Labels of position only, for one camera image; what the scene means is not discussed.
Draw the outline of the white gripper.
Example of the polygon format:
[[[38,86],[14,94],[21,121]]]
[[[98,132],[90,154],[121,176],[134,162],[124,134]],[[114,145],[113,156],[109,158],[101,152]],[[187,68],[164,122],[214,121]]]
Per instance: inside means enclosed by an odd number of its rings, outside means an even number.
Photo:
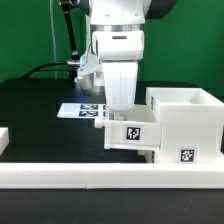
[[[94,31],[92,51],[98,61],[78,69],[77,81],[83,90],[93,87],[94,73],[104,78],[106,105],[111,113],[129,113],[134,105],[138,61],[143,58],[144,32]]]

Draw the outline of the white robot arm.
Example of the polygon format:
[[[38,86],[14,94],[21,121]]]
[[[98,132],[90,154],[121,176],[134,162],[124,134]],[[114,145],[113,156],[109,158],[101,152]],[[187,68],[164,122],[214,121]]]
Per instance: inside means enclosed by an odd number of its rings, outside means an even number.
[[[60,0],[82,89],[94,85],[96,75],[104,79],[106,105],[115,116],[132,110],[138,61],[143,58],[147,19],[161,19],[177,0]],[[76,48],[70,11],[81,9],[89,19],[90,48],[83,56]]]

